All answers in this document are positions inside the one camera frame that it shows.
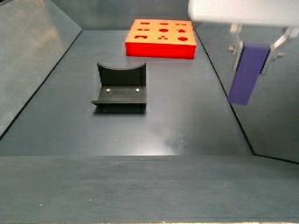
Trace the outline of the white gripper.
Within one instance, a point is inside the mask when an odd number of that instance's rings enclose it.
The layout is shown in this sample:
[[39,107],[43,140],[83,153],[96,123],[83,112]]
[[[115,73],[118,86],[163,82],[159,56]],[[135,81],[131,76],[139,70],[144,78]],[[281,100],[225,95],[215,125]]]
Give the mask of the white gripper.
[[299,0],[190,0],[189,13],[197,22],[235,23],[230,26],[233,44],[229,46],[235,56],[234,71],[238,70],[243,50],[243,25],[287,27],[282,37],[270,46],[262,74],[267,73],[270,64],[285,56],[286,47],[299,36]]

